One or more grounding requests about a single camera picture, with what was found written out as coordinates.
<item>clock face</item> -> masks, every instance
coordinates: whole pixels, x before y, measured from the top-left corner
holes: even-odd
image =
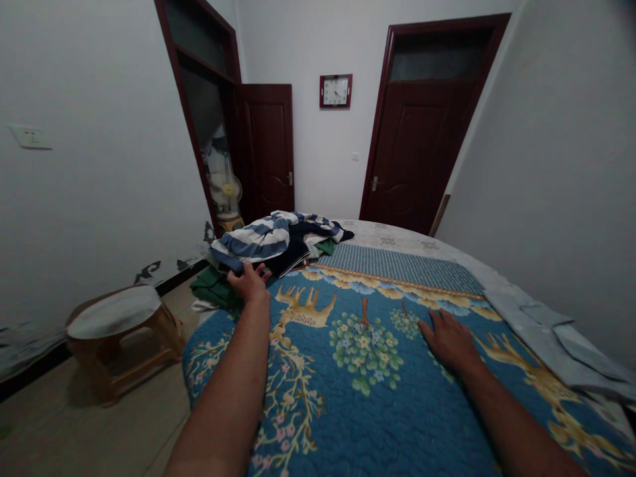
[[[323,103],[325,105],[346,105],[349,94],[349,78],[325,78]]]

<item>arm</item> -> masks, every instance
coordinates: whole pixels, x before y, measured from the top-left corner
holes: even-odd
[[[437,358],[453,369],[474,400],[495,443],[505,475],[586,476],[482,362],[470,331],[450,313],[431,310],[435,331],[418,322]]]
[[[270,294],[246,263],[228,281],[245,307],[217,369],[201,393],[177,440],[165,477],[236,476],[247,471],[249,452],[262,415],[270,335]]]

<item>blue quilt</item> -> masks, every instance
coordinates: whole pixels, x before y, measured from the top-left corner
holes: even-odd
[[[384,252],[351,247],[338,245],[328,263],[270,288],[268,379],[250,475],[500,475],[461,382],[419,333],[429,309],[468,325],[492,372],[590,474],[636,470],[629,445],[516,338],[463,267],[385,255],[402,265],[361,271]],[[186,345],[192,406],[239,314],[217,312]]]

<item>pile of clothes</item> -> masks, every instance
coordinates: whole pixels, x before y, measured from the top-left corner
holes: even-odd
[[[307,266],[320,255],[331,255],[335,245],[353,238],[353,232],[316,214],[275,211],[243,229],[214,240],[206,259],[210,266],[192,282],[200,300],[232,309],[242,301],[227,281],[232,270],[243,273],[243,262],[264,262],[275,278]]]

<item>blue and white striped clothing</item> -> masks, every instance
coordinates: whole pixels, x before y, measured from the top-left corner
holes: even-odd
[[[340,242],[345,231],[316,214],[274,211],[248,226],[225,233],[214,240],[210,250],[221,263],[234,271],[242,271],[243,262],[263,262],[281,255],[290,244],[290,227],[304,224],[307,232],[318,232]]]

